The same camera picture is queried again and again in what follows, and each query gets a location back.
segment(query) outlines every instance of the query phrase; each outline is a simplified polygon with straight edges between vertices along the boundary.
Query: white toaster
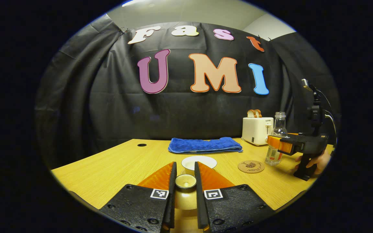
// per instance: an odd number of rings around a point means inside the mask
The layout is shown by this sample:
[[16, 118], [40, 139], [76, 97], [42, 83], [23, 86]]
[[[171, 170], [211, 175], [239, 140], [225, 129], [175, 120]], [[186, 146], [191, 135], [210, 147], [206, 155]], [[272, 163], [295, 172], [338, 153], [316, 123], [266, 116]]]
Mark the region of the white toaster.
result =
[[274, 128], [272, 117], [243, 118], [243, 134], [241, 139], [256, 146], [267, 144], [267, 136]]

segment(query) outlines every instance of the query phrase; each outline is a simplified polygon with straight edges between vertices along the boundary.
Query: table surface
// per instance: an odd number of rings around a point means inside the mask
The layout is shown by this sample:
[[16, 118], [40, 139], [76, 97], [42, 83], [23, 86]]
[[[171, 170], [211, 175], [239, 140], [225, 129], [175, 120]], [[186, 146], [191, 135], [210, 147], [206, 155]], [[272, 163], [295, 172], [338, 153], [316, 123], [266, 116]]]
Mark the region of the table surface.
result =
[[[174, 154], [168, 151], [169, 140], [132, 139], [111, 149], [52, 170], [53, 175], [66, 190], [78, 194], [86, 202], [100, 209], [126, 184], [138, 184], [161, 167], [176, 162], [177, 173], [181, 174], [181, 161], [194, 155], [214, 158], [219, 174], [235, 185], [248, 184], [272, 209], [276, 210], [307, 190], [317, 179], [317, 175], [304, 181], [293, 176], [297, 162], [302, 155], [283, 155], [279, 165], [265, 164], [264, 171], [255, 174], [244, 173], [238, 164], [247, 160], [264, 163], [268, 145], [255, 146], [242, 139], [234, 139], [243, 147], [243, 152], [223, 152], [212, 154]], [[173, 233], [199, 232], [197, 210], [175, 209]]]

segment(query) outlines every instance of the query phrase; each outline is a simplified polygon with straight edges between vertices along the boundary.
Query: blue towel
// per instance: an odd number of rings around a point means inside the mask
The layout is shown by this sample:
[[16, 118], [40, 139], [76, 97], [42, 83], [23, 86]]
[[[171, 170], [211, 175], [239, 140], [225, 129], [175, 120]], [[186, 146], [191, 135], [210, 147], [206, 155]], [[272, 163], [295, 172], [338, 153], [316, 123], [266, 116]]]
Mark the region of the blue towel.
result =
[[242, 152], [243, 147], [229, 137], [210, 141], [173, 138], [169, 143], [168, 150], [173, 153], [208, 154], [226, 151]]

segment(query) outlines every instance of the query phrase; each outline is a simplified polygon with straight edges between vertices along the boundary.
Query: purple letter u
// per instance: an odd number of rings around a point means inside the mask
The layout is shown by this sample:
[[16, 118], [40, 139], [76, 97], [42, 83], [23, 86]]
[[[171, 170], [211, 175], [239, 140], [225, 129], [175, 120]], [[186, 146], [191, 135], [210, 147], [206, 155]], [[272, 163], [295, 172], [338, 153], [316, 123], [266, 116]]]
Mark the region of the purple letter u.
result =
[[158, 59], [159, 68], [159, 79], [156, 83], [151, 83], [149, 79], [149, 62], [150, 57], [141, 59], [138, 62], [139, 74], [141, 80], [141, 87], [144, 92], [149, 94], [157, 94], [163, 91], [168, 84], [168, 62], [167, 57], [171, 51], [165, 49], [155, 54], [155, 58]]

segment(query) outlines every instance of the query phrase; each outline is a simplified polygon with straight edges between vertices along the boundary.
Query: human hand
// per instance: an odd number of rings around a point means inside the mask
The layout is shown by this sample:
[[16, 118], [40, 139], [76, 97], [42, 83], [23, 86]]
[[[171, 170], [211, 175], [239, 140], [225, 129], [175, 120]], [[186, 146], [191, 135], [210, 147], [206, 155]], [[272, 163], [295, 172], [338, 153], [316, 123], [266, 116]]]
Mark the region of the human hand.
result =
[[[319, 155], [318, 157], [313, 158], [311, 161], [309, 161], [309, 163], [306, 165], [306, 168], [310, 168], [314, 164], [317, 164], [317, 168], [316, 168], [314, 174], [321, 174], [323, 172], [324, 168], [326, 167], [327, 163], [329, 163], [330, 158], [331, 158], [330, 154], [327, 152], [327, 150], [324, 150], [321, 155]], [[295, 161], [299, 162], [300, 160], [302, 160], [302, 155], [299, 156], [298, 158], [296, 158]]]

